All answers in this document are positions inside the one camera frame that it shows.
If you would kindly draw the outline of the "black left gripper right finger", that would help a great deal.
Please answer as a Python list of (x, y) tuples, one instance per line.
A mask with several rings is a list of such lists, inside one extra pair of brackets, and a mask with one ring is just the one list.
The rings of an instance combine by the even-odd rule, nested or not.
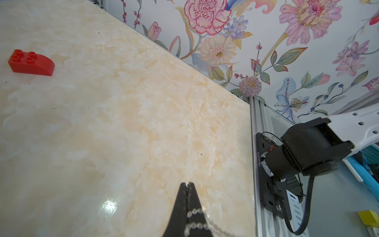
[(187, 185), (187, 220), (186, 236), (187, 237), (213, 237), (210, 227), (204, 215), (194, 183), (189, 182)]

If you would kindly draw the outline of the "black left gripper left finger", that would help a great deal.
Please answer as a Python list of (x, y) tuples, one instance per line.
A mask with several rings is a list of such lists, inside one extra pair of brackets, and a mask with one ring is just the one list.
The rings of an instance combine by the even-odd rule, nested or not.
[(163, 237), (184, 237), (187, 220), (188, 189), (186, 183), (181, 183), (171, 212), (171, 216)]

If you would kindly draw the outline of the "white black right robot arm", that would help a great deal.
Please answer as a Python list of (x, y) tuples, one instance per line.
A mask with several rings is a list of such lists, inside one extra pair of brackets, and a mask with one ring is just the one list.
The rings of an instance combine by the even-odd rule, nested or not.
[(379, 141), (379, 106), (299, 123), (280, 139), (282, 145), (261, 158), (269, 177), (284, 180), (299, 173), (328, 174), (344, 158)]

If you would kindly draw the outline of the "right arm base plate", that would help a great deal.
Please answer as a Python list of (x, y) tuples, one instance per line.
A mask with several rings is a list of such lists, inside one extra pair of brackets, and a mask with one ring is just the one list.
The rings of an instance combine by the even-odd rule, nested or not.
[(256, 146), (261, 204), (280, 218), (286, 211), (292, 220), (290, 201), (303, 201), (305, 194), (296, 171), (284, 157), (283, 147), (263, 133), (256, 134)]

